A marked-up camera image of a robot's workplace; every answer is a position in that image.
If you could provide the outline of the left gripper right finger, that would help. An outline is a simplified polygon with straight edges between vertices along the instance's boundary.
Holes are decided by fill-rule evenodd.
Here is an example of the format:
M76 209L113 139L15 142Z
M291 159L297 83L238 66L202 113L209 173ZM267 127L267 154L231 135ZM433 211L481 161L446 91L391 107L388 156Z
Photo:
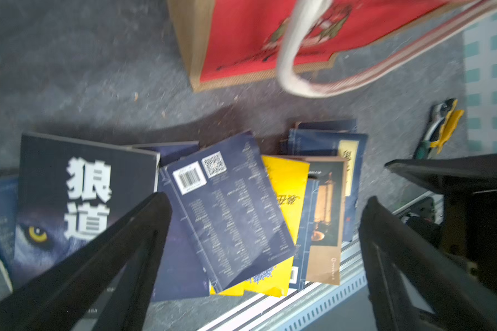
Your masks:
M379 330L497 330L497 295L369 198L359 227Z

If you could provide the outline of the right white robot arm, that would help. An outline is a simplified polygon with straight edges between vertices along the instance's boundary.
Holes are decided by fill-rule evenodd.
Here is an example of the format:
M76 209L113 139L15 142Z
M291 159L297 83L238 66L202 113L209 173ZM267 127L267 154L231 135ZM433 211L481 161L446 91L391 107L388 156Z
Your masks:
M397 159L385 167L443 196L439 248L497 293L497 154Z

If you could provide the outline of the black wolf cover book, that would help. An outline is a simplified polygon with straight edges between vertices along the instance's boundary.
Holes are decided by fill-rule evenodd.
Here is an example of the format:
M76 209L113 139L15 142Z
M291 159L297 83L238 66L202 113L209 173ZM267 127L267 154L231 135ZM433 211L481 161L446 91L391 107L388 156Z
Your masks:
M159 162L152 151L24 133L13 288L65 260L154 193Z

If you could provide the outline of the red canvas tote bag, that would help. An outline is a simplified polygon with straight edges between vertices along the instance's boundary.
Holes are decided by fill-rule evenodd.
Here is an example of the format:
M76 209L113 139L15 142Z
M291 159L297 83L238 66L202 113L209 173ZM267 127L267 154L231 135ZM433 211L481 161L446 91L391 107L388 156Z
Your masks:
M169 1L168 13L195 92L276 78L306 98L373 83L497 12L497 1ZM458 14L353 76L317 84L338 54L386 39L451 10Z

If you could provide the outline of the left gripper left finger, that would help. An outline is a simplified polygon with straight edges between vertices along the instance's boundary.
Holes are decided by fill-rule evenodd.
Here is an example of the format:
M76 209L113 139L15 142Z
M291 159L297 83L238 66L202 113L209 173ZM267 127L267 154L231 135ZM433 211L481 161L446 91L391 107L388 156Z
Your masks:
M0 301L0 330L71 330L118 274L94 330L141 330L171 204L153 193L86 246Z

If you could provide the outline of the dark blue barcode book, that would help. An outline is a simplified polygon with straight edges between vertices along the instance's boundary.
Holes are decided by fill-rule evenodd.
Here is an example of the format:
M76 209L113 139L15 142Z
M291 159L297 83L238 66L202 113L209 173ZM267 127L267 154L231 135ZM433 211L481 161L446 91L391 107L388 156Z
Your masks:
M220 293L295 252L258 143L247 131L168 164L163 193Z

